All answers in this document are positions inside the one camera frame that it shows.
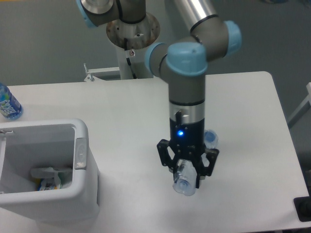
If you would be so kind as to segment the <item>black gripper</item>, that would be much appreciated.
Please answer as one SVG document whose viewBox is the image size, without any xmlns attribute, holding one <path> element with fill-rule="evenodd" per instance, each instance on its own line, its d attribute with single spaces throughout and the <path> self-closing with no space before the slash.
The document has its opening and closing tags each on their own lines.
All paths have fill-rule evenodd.
<svg viewBox="0 0 311 233">
<path fill-rule="evenodd" d="M 170 140 L 161 139 L 156 146 L 162 165 L 171 171 L 176 171 L 179 159 L 197 162 L 195 167 L 197 189 L 200 187 L 201 178 L 204 180 L 206 176 L 212 175 L 219 155 L 218 149 L 204 146 L 204 123 L 205 120 L 202 119 L 195 123 L 178 124 L 170 119 Z M 173 151 L 173 158 L 170 157 L 168 148 Z M 202 155 L 208 161 L 208 166 L 204 165 Z"/>
</svg>

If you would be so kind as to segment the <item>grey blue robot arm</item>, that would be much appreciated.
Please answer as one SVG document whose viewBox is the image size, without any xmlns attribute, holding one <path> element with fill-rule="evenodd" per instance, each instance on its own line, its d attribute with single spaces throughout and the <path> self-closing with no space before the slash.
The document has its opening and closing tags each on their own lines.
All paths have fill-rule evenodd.
<svg viewBox="0 0 311 233">
<path fill-rule="evenodd" d="M 238 25 L 221 20 L 209 0 L 176 0 L 190 35 L 167 45 L 156 41 L 159 27 L 143 0 L 76 3 L 87 26 L 106 25 L 110 41 L 124 51 L 129 78 L 139 77 L 131 53 L 145 49 L 147 71 L 168 84 L 170 139 L 162 139 L 157 150 L 162 165 L 173 174 L 174 190 L 192 195 L 200 181 L 212 174 L 219 154 L 204 143 L 205 74 L 209 62 L 241 48 Z"/>
</svg>

